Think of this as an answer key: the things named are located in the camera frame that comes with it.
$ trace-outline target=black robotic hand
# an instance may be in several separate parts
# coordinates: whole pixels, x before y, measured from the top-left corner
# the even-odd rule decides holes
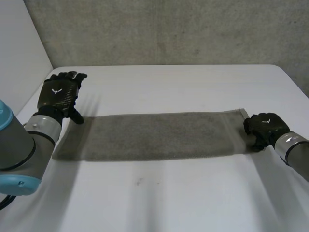
[[[244,128],[247,134],[253,134],[256,137],[253,145],[254,151],[258,152],[265,147],[275,143],[279,137],[290,132],[287,124],[274,113],[260,113],[245,119]]]
[[[74,108],[78,97],[78,90],[82,81],[87,78],[86,74],[76,71],[62,72],[52,75],[44,81],[36,115],[47,115],[62,124],[62,119],[69,117],[77,124],[84,122],[83,117]]]

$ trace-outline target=white wall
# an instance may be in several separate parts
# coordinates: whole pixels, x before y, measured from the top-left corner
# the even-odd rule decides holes
[[[22,0],[0,0],[0,99],[17,114],[52,70]]]

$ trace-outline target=black cable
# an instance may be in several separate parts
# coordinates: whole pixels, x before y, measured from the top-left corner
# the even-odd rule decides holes
[[[14,201],[14,199],[16,198],[16,196],[11,196],[11,195],[7,195],[2,202],[0,202],[0,210],[4,209],[5,207],[7,207],[10,203],[12,203],[12,201]]]

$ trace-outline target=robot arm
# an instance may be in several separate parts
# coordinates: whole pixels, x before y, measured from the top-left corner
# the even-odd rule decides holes
[[[74,105],[86,77],[77,72],[62,72],[46,80],[38,112],[25,127],[0,101],[0,193],[20,196],[37,190],[60,137],[62,119],[84,122]]]
[[[247,134],[253,134],[256,152],[271,145],[281,159],[309,182],[309,141],[290,131],[286,123],[274,113],[253,115],[244,121]]]

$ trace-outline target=gray cylinder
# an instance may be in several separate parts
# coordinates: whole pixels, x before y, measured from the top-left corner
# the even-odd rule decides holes
[[[309,141],[298,143],[287,155],[287,163],[309,181]]]
[[[30,136],[36,143],[36,149],[33,156],[20,167],[5,172],[0,171],[0,175],[25,175],[35,177],[40,180],[42,179],[55,146],[50,140],[43,136],[37,134],[31,134]]]
[[[275,144],[280,157],[309,181],[309,141],[295,132],[282,135]]]
[[[13,115],[11,123],[0,130],[0,170],[18,165],[34,152],[34,140]]]

